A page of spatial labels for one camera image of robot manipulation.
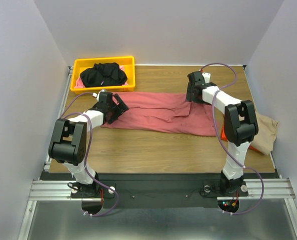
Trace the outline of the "pink red t shirt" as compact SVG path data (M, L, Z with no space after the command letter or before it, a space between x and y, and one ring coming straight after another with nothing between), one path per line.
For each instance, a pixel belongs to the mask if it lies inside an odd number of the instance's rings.
M103 128L215 137L212 106L186 101L184 93L120 92L129 110Z

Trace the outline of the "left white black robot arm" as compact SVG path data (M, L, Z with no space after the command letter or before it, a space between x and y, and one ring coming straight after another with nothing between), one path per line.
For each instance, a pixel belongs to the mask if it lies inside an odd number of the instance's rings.
M75 197L94 198L103 193L99 177L87 163L89 148L93 139L93 129L112 124L129 110L117 93L101 90L91 94L97 103L81 113L61 115L55 121L48 155L63 164L75 178L69 183Z

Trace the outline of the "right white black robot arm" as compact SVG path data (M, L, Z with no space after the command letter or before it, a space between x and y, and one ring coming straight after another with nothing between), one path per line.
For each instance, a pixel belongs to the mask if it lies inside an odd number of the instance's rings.
M247 151L259 132L255 107L250 100L234 98L210 82L211 75L194 71L187 75L186 100L212 105L224 116L223 130L228 146L226 162L220 174L219 192L230 195L247 188L244 184L244 168Z

